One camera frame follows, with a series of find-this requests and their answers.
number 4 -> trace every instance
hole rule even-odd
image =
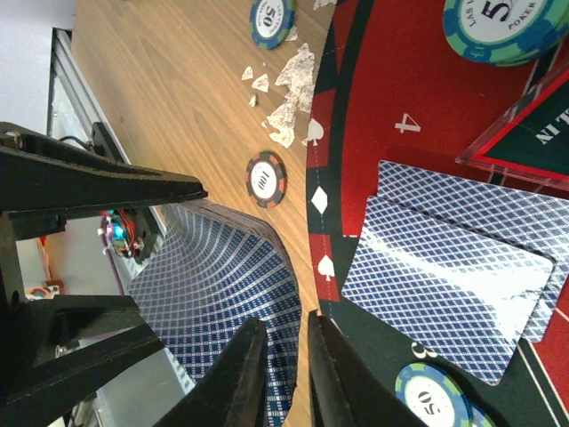
[[[409,116],[407,113],[403,114],[403,120],[401,120],[401,123],[395,123],[395,128],[399,129],[400,133],[403,133],[405,131],[410,131],[410,132],[421,131],[421,127],[419,126],[419,124],[415,122],[413,118]]]

black and red poker chip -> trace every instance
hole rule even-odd
[[[283,160],[271,151],[262,151],[247,164],[247,193],[257,206],[275,207],[285,197],[286,170]]]

blue poker chip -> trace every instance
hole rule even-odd
[[[551,43],[569,0],[446,0],[443,27],[448,44],[475,62],[501,63]]]
[[[428,427],[470,427],[472,408],[445,371],[427,363],[407,365],[395,382],[397,398]]]
[[[472,427],[496,427],[492,418],[476,405],[470,404],[472,407]]]
[[[280,46],[293,23],[294,0],[255,0],[252,4],[249,27],[253,42],[261,49]]]

white wall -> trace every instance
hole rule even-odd
[[[0,0],[0,121],[45,133],[53,28],[72,29],[76,0]]]

poker chip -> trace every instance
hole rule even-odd
[[[246,185],[258,206],[275,207],[285,197],[285,164],[275,153],[262,151],[247,164]]]
[[[569,0],[446,0],[448,44],[474,62],[518,65],[535,59],[567,33]]]
[[[255,0],[249,14],[253,42],[261,49],[280,46],[294,23],[294,0]]]
[[[472,407],[472,424],[471,427],[496,427],[492,418],[484,412],[480,407],[470,404]]]
[[[461,388],[427,363],[407,365],[397,376],[397,398],[428,427],[470,427],[472,410]]]

